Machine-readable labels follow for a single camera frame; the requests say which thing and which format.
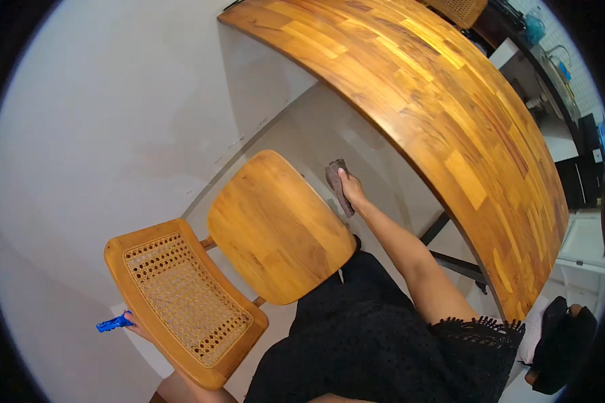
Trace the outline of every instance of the white cabinet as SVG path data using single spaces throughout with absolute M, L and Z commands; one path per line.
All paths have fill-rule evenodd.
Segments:
M 587 305 L 596 317 L 600 317 L 605 306 L 604 250 L 601 215 L 571 214 L 550 275 L 550 278 L 563 283 L 564 296 L 570 304 Z

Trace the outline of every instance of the black skirt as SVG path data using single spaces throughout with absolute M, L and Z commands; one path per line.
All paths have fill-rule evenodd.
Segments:
M 377 259 L 358 250 L 298 301 L 289 337 L 260 361 L 245 402 L 327 393 L 372 402 L 497 402 L 524 335 L 519 324 L 428 325 Z

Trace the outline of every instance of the chair seat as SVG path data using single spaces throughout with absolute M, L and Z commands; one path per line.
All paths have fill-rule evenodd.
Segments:
M 272 150 L 252 157 L 208 213 L 211 237 L 261 297 L 285 305 L 354 253 L 354 236 L 291 164 Z
M 157 347 L 204 388 L 221 388 L 268 326 L 182 219 L 113 238 L 105 260 Z

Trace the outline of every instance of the woman's right hand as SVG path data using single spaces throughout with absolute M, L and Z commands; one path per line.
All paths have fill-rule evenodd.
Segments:
M 139 336 L 143 337 L 144 339 L 146 339 L 147 341 L 151 342 L 154 344 L 152 338 L 150 337 L 150 334 L 147 334 L 146 331 L 139 327 L 139 325 L 137 324 L 137 317 L 135 317 L 134 314 L 129 313 L 128 311 L 126 311 L 123 314 L 123 317 L 128 319 L 130 322 L 134 323 L 134 326 L 126 326 L 126 329 L 128 329 L 129 331 L 138 334 Z
M 343 194 L 350 201 L 352 207 L 359 212 L 363 205 L 368 202 L 365 193 L 363 193 L 361 181 L 352 174 L 348 175 L 342 168 L 339 168 L 338 172 Z

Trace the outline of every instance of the gray rag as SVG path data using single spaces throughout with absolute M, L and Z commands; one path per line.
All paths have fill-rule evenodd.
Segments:
M 343 168 L 347 175 L 350 175 L 350 171 L 347 170 L 347 166 L 345 165 L 345 160 L 339 158 L 335 161 L 331 161 L 329 165 L 325 166 L 325 180 L 327 184 L 330 185 L 331 189 L 336 193 L 336 197 L 339 199 L 339 204 L 343 208 L 345 215 L 347 218 L 350 218 L 354 215 L 354 208 L 352 208 L 352 204 L 345 197 L 342 192 L 342 182 L 339 177 L 339 168 Z

